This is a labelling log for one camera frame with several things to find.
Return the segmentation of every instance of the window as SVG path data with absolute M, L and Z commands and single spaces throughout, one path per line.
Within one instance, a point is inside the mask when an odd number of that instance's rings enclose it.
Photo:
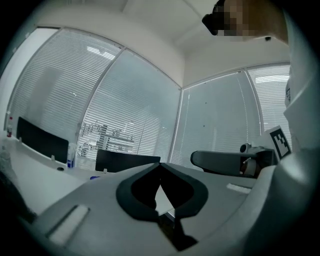
M 181 88 L 150 63 L 125 50 L 101 80 L 86 110 L 78 162 L 98 149 L 161 157 L 167 162 Z
M 31 58 L 21 73 L 9 111 L 13 134 L 18 118 L 75 142 L 89 97 L 121 46 L 73 29 L 61 29 Z
M 195 168 L 194 151 L 239 152 L 261 134 L 257 101 L 245 72 L 183 90 L 171 163 Z
M 290 145 L 289 124 L 284 116 L 290 65 L 256 67 L 248 70 L 261 105 L 264 130 L 281 126 Z
M 5 67 L 0 79 L 0 133 L 1 130 L 6 130 L 6 122 L 9 120 L 9 116 L 6 117 L 8 104 L 22 71 L 35 52 L 57 31 L 54 28 L 37 28 L 18 47 Z

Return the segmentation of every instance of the black plastic part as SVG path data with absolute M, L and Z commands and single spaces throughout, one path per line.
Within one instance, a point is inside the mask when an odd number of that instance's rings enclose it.
M 159 163 L 159 156 L 147 156 L 137 154 L 125 154 L 99 149 L 96 155 L 95 170 L 108 173 L 118 173 L 126 169 L 147 164 Z
M 159 216 L 158 226 L 170 241 L 174 239 L 174 230 L 175 230 L 174 217 L 172 217 L 169 213 L 162 214 L 161 216 Z
M 156 223 L 159 221 L 158 212 L 154 210 L 154 207 L 150 207 L 153 204 L 148 196 L 150 193 L 149 188 L 151 191 L 155 191 L 154 200 L 159 188 L 160 176 L 156 170 L 158 166 L 159 164 L 155 163 L 151 167 L 123 180 L 116 189 L 115 193 L 118 204 L 127 214 L 136 220 Z M 138 184 L 148 185 L 147 188 L 144 186 L 139 188 Z
M 276 166 L 278 159 L 273 149 L 265 149 L 264 151 L 256 153 L 256 161 L 263 169 L 267 166 Z
M 123 180 L 116 190 L 117 202 L 134 219 L 156 222 L 162 229 L 161 219 L 154 210 L 160 185 L 175 208 L 173 235 L 164 233 L 178 251 L 185 250 L 197 241 L 184 234 L 180 219 L 197 215 L 208 200 L 209 192 L 202 182 L 166 164 L 156 163 Z
M 240 174 L 240 170 L 245 160 L 256 157 L 256 154 L 250 153 L 195 151 L 191 154 L 190 161 L 206 173 L 253 178 L 250 175 Z
M 243 144 L 243 145 L 240 147 L 240 152 L 243 153 L 243 152 L 246 151 L 246 149 L 247 149 L 246 144 Z
M 53 155 L 56 161 L 67 162 L 69 142 L 40 129 L 22 117 L 18 119 L 16 137 L 21 138 L 28 147 L 49 158 Z
M 213 36 L 218 35 L 218 30 L 214 29 L 211 25 L 211 23 L 213 22 L 213 15 L 212 14 L 206 14 L 203 18 L 202 18 L 202 23 L 206 26 L 206 28 L 210 31 L 210 33 Z

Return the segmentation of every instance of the ceiling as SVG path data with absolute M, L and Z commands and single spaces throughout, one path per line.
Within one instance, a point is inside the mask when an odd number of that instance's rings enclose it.
M 202 24 L 217 0 L 71 0 L 100 5 L 138 19 L 171 40 L 186 56 L 212 43 L 214 38 Z

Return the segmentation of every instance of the person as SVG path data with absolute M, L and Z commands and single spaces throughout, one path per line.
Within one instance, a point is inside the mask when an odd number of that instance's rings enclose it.
M 219 0 L 202 22 L 215 36 L 237 36 L 243 40 L 269 37 L 289 46 L 290 77 L 285 89 L 288 108 L 299 93 L 319 79 L 319 62 L 308 41 L 285 10 L 270 0 Z M 289 122 L 292 152 L 301 149 Z

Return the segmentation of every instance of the window blind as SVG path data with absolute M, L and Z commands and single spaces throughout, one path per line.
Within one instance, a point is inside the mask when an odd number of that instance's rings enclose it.
M 9 111 L 13 134 L 19 117 L 75 142 L 95 84 L 121 47 L 73 29 L 61 29 L 31 58 L 21 73 Z
M 244 72 L 183 90 L 178 128 L 170 162 L 199 169 L 193 152 L 239 152 L 261 134 L 256 98 Z
M 248 70 L 259 97 L 264 130 L 280 125 L 291 147 L 289 124 L 284 116 L 289 71 L 290 65 L 256 67 Z
M 98 85 L 81 124 L 78 161 L 98 149 L 168 161 L 181 89 L 135 53 L 125 50 Z

